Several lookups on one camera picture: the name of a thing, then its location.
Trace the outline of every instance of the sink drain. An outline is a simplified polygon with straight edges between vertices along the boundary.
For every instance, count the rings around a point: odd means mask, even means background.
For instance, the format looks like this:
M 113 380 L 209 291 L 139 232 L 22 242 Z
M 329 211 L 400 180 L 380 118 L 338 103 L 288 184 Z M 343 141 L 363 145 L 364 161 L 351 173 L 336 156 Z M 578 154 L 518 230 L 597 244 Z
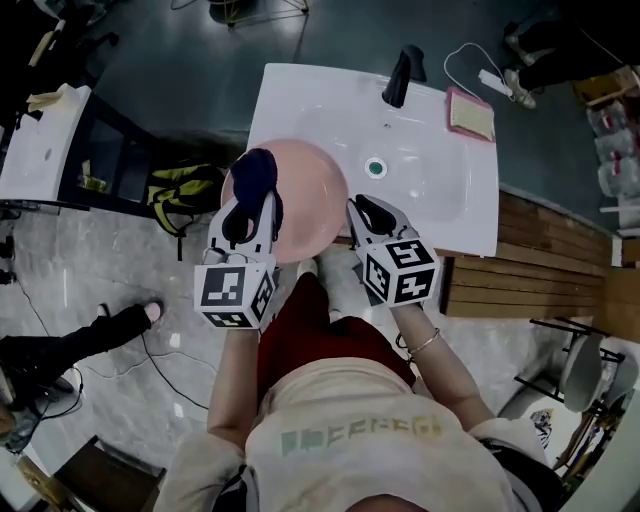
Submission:
M 364 170 L 370 178 L 379 180 L 387 175 L 387 164 L 379 158 L 369 158 L 364 164 Z

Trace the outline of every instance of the plastic container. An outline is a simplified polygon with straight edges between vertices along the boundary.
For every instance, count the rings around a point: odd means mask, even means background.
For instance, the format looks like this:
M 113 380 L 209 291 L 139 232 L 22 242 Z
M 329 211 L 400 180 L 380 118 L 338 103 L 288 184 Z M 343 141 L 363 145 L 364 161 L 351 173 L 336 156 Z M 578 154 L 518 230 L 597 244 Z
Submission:
M 629 129 L 617 131 L 611 135 L 598 137 L 595 140 L 596 151 L 601 163 L 635 156 L 637 143 L 635 134 Z
M 640 196 L 640 162 L 637 158 L 623 158 L 606 162 L 598 169 L 598 181 L 605 196 Z
M 629 126 L 627 112 L 619 101 L 599 110 L 587 109 L 587 118 L 597 137 L 611 135 Z

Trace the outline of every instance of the marble floor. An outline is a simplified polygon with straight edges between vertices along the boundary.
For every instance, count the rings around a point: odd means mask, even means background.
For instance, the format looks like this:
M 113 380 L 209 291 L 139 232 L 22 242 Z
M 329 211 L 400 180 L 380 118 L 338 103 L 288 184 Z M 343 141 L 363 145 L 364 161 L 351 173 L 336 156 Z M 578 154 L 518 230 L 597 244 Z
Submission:
M 206 222 L 196 224 L 176 259 L 176 242 L 153 220 L 107 212 L 62 210 L 23 213 L 10 229 L 19 284 L 0 287 L 0 337 L 63 335 L 89 324 L 96 306 L 112 311 L 134 302 L 163 300 L 162 320 L 145 335 L 148 350 L 171 382 L 206 405 L 216 376 L 223 333 L 211 329 L 192 308 L 193 265 L 205 247 Z M 393 342 L 397 329 L 384 306 L 371 308 L 351 270 L 348 247 L 333 245 L 320 256 L 332 307 L 363 317 Z M 274 309 L 295 282 L 285 267 Z M 482 395 L 499 411 L 518 389 L 513 377 L 565 341 L 525 320 L 449 319 L 427 305 L 453 349 L 477 380 Z M 206 411 L 176 395 L 146 359 L 141 339 L 78 364 L 84 380 L 83 407 L 69 417 L 43 423 L 33 447 L 48 471 L 56 470 L 90 436 L 156 466 L 166 466 L 184 434 L 205 428 Z M 69 374 L 78 380 L 76 372 Z

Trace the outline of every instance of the person's arm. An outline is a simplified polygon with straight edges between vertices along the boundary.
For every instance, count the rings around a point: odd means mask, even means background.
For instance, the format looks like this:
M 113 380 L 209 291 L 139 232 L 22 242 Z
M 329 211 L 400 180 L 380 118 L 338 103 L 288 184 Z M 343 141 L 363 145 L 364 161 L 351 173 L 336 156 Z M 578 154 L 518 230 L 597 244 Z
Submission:
M 424 311 L 415 304 L 391 308 L 391 313 L 409 350 L 420 347 L 436 332 Z M 480 398 L 473 377 L 441 336 L 417 352 L 413 359 L 435 401 L 451 410 L 462 428 L 468 431 L 494 417 Z
M 211 392 L 207 431 L 241 450 L 258 412 L 258 331 L 230 330 Z

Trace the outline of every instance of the pink sponge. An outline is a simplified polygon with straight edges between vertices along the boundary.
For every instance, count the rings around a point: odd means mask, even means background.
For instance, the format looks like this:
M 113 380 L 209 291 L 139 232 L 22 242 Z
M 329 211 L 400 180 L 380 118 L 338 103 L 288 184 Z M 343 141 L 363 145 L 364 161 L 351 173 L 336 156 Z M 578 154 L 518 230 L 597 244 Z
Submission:
M 474 139 L 496 140 L 491 105 L 462 92 L 457 87 L 447 90 L 447 128 Z

